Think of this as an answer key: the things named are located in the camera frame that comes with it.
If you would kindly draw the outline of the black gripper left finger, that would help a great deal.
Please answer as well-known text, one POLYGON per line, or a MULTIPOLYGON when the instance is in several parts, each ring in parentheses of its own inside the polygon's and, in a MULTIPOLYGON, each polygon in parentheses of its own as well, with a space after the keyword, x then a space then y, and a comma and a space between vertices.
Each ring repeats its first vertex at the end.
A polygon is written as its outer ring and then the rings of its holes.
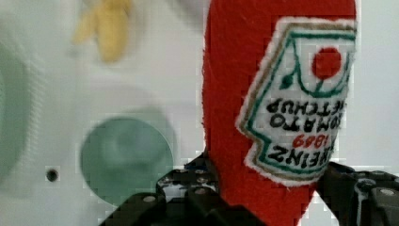
POLYGON ((266 226, 242 205, 222 199, 208 153, 156 182, 153 193, 137 193, 99 226, 266 226))

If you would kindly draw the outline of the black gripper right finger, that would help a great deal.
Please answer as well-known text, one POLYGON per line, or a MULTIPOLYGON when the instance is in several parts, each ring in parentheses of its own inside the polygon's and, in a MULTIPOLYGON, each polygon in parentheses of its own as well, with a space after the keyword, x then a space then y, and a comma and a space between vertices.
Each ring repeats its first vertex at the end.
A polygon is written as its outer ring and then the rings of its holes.
POLYGON ((330 162, 317 192, 339 226, 399 226, 398 177, 330 162))

